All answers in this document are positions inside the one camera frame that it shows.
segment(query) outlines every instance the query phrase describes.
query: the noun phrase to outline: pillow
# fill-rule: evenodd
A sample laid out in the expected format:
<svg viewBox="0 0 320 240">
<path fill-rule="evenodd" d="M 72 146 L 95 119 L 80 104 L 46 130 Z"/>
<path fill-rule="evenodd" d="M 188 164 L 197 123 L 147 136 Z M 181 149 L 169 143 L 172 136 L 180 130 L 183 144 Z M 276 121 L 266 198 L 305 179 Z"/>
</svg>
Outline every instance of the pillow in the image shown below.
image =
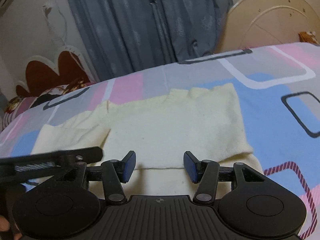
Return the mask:
<svg viewBox="0 0 320 240">
<path fill-rule="evenodd" d="M 44 91 L 30 108 L 39 106 L 45 102 L 51 101 L 61 95 L 65 95 L 80 88 L 84 88 L 95 83 L 84 83 L 83 78 L 73 80 L 69 85 L 61 85 Z"/>
<path fill-rule="evenodd" d="M 36 99 L 36 97 L 15 97 L 11 99 L 4 109 L 2 129 L 6 128 L 19 114 L 27 111 Z"/>
<path fill-rule="evenodd" d="M 61 95 L 65 95 L 80 88 L 84 88 L 95 84 L 94 82 L 84 83 L 84 78 L 77 78 L 68 85 L 61 85 L 44 91 L 39 97 L 15 97 L 11 99 L 7 107 L 4 109 L 4 117 L 2 119 L 2 130 L 6 128 L 19 114 L 41 105 L 47 101 L 51 101 Z"/>
</svg>

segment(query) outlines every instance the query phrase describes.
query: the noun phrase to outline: round wooden board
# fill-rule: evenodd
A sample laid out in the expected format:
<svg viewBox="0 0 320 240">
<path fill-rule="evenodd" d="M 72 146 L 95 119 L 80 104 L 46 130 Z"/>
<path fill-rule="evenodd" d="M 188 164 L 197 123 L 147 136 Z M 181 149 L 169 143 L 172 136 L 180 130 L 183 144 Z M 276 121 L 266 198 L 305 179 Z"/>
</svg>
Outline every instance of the round wooden board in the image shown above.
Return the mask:
<svg viewBox="0 0 320 240">
<path fill-rule="evenodd" d="M 240 0 L 215 52 L 297 42 L 303 31 L 320 36 L 320 19 L 305 0 Z"/>
</svg>

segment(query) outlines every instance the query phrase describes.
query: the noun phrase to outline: gray curtain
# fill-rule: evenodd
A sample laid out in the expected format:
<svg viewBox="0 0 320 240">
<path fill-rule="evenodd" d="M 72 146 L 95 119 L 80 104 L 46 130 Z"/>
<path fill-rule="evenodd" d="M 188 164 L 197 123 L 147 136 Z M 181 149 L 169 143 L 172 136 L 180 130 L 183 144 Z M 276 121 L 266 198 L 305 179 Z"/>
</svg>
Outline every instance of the gray curtain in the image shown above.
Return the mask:
<svg viewBox="0 0 320 240">
<path fill-rule="evenodd" d="M 68 0 L 101 80 L 212 53 L 232 0 Z"/>
</svg>

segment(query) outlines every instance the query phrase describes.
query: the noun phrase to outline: patterned bedsheet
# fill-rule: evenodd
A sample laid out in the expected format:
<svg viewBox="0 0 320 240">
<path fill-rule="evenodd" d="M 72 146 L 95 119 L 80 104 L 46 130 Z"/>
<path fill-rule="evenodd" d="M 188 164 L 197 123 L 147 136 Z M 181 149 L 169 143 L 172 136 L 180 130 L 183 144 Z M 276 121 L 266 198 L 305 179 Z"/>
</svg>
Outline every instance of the patterned bedsheet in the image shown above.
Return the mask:
<svg viewBox="0 0 320 240">
<path fill-rule="evenodd" d="M 271 179 L 304 201 L 302 239 L 318 239 L 320 208 L 320 47 L 308 43 L 234 51 L 173 63 L 74 91 L 18 116 L 0 134 L 0 157 L 30 154 L 44 124 L 59 125 L 105 100 L 122 104 L 171 88 L 233 83 L 245 132 Z"/>
</svg>

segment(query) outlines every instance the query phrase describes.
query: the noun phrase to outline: screw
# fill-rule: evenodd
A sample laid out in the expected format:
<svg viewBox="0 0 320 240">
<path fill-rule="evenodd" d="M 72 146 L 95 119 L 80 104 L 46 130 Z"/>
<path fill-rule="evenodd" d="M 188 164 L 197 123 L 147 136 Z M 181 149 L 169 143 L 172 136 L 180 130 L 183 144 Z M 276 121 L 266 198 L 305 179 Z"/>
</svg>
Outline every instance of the screw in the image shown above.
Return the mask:
<svg viewBox="0 0 320 240">
<path fill-rule="evenodd" d="M 111 194 L 108 199 L 113 202 L 119 202 L 124 199 L 124 196 L 121 194 L 115 193 L 115 194 Z"/>
<path fill-rule="evenodd" d="M 202 202 L 209 201 L 212 197 L 209 194 L 201 193 L 196 196 L 196 199 Z"/>
</svg>

